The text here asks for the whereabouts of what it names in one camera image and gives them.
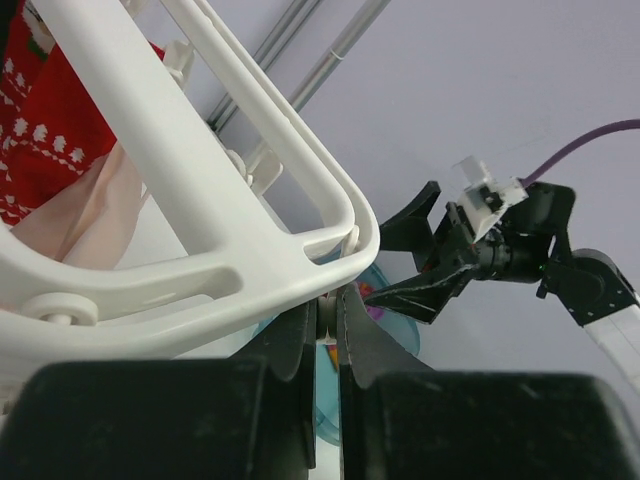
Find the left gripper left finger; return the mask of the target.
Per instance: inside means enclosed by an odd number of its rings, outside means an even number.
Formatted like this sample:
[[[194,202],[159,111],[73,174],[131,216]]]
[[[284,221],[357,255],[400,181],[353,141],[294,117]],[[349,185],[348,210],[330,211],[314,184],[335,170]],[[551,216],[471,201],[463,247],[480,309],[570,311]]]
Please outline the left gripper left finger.
[[[317,304],[227,358],[53,364],[8,417],[12,479],[305,479]]]

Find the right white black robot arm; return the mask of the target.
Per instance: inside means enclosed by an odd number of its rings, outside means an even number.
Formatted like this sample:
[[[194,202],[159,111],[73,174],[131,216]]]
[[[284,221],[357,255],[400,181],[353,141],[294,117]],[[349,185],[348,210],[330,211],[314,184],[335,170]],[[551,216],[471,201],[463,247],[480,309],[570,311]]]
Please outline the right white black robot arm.
[[[611,258],[570,246],[576,200],[566,186],[536,182],[480,240],[468,214],[450,202],[437,228],[428,215],[441,189],[429,181],[380,228],[383,251],[409,252],[416,276],[379,289],[366,304],[431,324],[472,281],[535,284],[537,297],[556,296],[577,325],[639,384],[639,295]]]

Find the pink sock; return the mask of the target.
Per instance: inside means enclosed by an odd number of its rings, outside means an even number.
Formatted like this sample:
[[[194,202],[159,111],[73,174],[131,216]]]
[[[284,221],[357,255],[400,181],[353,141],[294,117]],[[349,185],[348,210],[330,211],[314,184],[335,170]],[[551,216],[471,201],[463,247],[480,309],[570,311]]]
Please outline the pink sock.
[[[120,144],[75,183],[11,229],[27,247],[57,262],[114,268],[127,250],[149,192]]]

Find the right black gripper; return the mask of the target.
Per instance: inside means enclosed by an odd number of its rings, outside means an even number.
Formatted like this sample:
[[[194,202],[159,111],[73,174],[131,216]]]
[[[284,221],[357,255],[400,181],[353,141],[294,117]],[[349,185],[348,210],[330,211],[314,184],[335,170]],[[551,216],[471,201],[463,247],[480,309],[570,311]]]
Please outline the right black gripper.
[[[430,226],[428,216],[440,194],[438,182],[427,182],[379,226],[380,249],[410,253],[417,274],[369,294],[366,305],[431,324],[479,272],[479,257],[460,207],[447,203],[438,227]]]

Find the white plastic clip hanger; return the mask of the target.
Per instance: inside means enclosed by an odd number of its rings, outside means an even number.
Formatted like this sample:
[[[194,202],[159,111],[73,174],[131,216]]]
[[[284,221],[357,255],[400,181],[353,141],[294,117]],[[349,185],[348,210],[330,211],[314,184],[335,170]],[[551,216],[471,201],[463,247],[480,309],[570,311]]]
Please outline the white plastic clip hanger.
[[[166,10],[318,209],[291,234],[117,1],[36,9],[185,249],[122,270],[49,259],[1,234],[1,377],[70,360],[172,358],[341,287],[375,260],[367,199],[212,6]]]

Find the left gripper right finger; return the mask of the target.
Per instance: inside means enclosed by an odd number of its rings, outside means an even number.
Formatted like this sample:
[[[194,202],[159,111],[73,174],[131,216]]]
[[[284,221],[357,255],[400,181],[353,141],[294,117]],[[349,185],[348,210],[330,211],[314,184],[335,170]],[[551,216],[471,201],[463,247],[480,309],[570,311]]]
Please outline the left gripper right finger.
[[[604,382],[580,374],[438,372],[336,299],[345,479],[635,479],[639,436]]]

